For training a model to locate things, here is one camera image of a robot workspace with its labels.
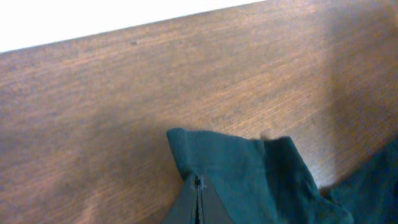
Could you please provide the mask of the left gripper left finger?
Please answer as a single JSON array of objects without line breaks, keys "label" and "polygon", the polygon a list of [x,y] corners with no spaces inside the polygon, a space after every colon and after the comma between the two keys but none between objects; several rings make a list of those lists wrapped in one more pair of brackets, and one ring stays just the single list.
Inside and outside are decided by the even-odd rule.
[{"label": "left gripper left finger", "polygon": [[193,224],[196,222],[197,185],[195,175],[189,175],[169,213],[161,224]]}]

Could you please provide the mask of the black nike t-shirt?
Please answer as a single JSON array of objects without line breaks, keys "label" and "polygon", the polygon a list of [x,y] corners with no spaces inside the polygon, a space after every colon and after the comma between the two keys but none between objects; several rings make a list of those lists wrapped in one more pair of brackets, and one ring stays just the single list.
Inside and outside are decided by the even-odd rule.
[{"label": "black nike t-shirt", "polygon": [[397,142],[319,191],[292,139],[167,131],[183,179],[210,179],[234,223],[396,223]]}]

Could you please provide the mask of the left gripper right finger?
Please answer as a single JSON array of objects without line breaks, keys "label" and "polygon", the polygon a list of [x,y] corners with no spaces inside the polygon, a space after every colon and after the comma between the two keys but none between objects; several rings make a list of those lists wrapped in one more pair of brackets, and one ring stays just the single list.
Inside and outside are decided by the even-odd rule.
[{"label": "left gripper right finger", "polygon": [[214,185],[203,175],[197,177],[197,223],[234,223],[221,203]]}]

